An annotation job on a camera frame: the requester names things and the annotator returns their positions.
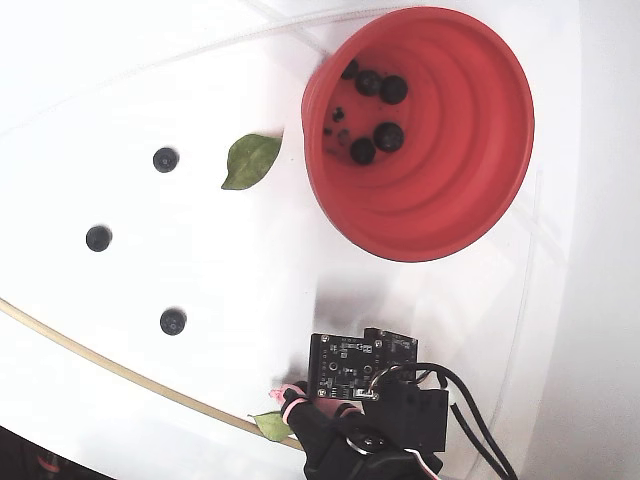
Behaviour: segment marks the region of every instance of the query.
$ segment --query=red silicone bowl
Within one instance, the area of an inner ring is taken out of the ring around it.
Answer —
[[[352,59],[360,70],[403,77],[405,100],[359,94],[340,78]],[[338,107],[345,116],[336,123]],[[402,148],[356,164],[349,142],[382,122],[402,127]],[[507,210],[531,156],[533,101],[493,30],[460,12],[417,7],[369,23],[322,64],[305,90],[302,125],[309,179],[335,227],[374,255],[416,262],[470,245]],[[342,130],[348,136],[338,139]]]

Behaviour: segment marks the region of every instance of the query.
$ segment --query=wooden stick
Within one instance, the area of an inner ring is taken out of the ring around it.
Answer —
[[[226,423],[227,425],[231,425],[232,427],[239,428],[241,430],[244,430],[245,432],[253,433],[254,435],[263,437],[260,429],[254,423],[238,418],[227,412],[223,412],[222,410],[207,405],[206,403],[202,403],[195,398],[188,397],[187,395],[172,390],[171,388],[155,382],[150,378],[144,377],[139,373],[136,373],[133,370],[130,370],[127,367],[114,362],[113,360],[109,360],[108,358],[103,357],[99,353],[94,352],[84,345],[80,345],[75,340],[62,335],[60,332],[54,330],[53,328],[48,327],[44,323],[36,320],[31,315],[28,315],[19,308],[14,307],[2,298],[0,298],[0,311],[6,313],[11,318],[17,320],[24,326],[29,327],[34,332],[37,332],[43,337],[48,338],[52,342],[57,343],[61,347],[66,348],[70,352],[81,356],[85,360],[88,360],[91,363],[98,365],[99,367],[102,367],[105,370],[118,375],[119,377],[124,378],[125,380],[129,380],[130,382],[133,382],[142,388],[146,388],[153,393],[157,393],[164,398],[179,403],[180,405],[195,410],[196,412],[200,412],[220,422]],[[280,443],[286,445],[287,447],[295,448],[296,450],[302,450],[300,442],[293,438],[287,437]]]

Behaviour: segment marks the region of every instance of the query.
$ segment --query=black cable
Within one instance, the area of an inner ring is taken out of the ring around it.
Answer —
[[[516,475],[516,472],[513,470],[513,467],[509,463],[509,460],[507,460],[506,455],[502,452],[502,450],[500,450],[500,447],[498,446],[496,441],[493,439],[493,436],[491,435],[491,432],[487,428],[487,425],[484,423],[482,415],[480,414],[480,409],[478,409],[478,405],[473,399],[471,392],[469,391],[469,389],[467,388],[467,386],[464,384],[464,382],[460,377],[458,377],[455,373],[453,373],[448,368],[443,367],[442,365],[438,365],[437,363],[413,363],[413,364],[409,363],[401,366],[399,365],[398,367],[399,368],[396,368],[395,370],[393,370],[393,372],[399,372],[402,370],[431,370],[436,373],[441,373],[446,378],[451,380],[462,393],[462,396],[467,402],[467,405],[469,405],[471,414],[473,415],[473,418],[478,424],[478,428],[480,428],[480,432],[482,433],[482,436],[486,440],[491,450],[493,450],[493,453],[496,454],[496,457],[498,457],[498,460],[504,467],[504,470],[507,473],[509,480],[518,480],[518,476]]]
[[[476,450],[478,450],[480,455],[482,455],[482,458],[484,458],[487,463],[491,465],[491,468],[493,468],[493,470],[502,480],[509,480],[509,476],[507,475],[507,472],[505,472],[502,468],[502,465],[500,465],[498,461],[493,457],[493,455],[491,455],[489,451],[484,448],[482,442],[480,442],[480,440],[478,440],[478,437],[476,437],[476,434],[473,433],[473,430],[471,430],[471,427],[469,427],[469,424],[462,416],[460,407],[458,407],[458,405],[454,403],[453,405],[451,405],[451,411],[453,412],[453,416],[456,417],[456,420],[460,424],[460,428],[462,428],[462,431],[465,433],[469,441],[473,444],[474,447],[476,447]]]

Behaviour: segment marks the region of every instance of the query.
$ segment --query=white wire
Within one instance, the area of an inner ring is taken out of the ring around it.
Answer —
[[[416,457],[416,460],[418,460],[418,463],[420,464],[420,467],[422,467],[422,470],[424,471],[424,473],[429,475],[431,480],[441,480],[440,477],[438,475],[436,475],[435,472],[429,468],[429,465],[427,465],[425,463],[425,461],[422,459],[422,455],[420,455],[419,451],[413,450],[411,448],[405,448],[404,451],[405,452],[409,452],[409,453],[413,454],[414,457]]]

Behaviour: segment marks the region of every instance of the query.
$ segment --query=white table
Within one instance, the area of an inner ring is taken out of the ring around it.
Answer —
[[[536,139],[500,222],[422,264],[376,258],[342,237],[315,201],[303,157],[306,81],[381,11],[336,20],[393,2],[332,0],[320,14],[316,2],[286,0],[0,6],[0,296],[242,418],[275,409],[268,390],[304,376],[312,332],[379,326],[416,336],[421,360],[467,382],[518,469],[571,239],[578,3],[436,4],[477,17],[512,47],[531,84]],[[250,35],[230,41],[239,32]],[[220,190],[237,138],[282,129],[261,183]],[[162,175],[151,158],[166,145],[180,163]],[[100,254],[84,240],[95,224],[114,235]],[[175,337],[159,328],[172,306],[188,316]],[[118,378],[6,315],[0,327],[0,425],[15,433],[120,480],[302,478],[300,452]],[[486,477],[455,421],[443,458],[447,476]]]

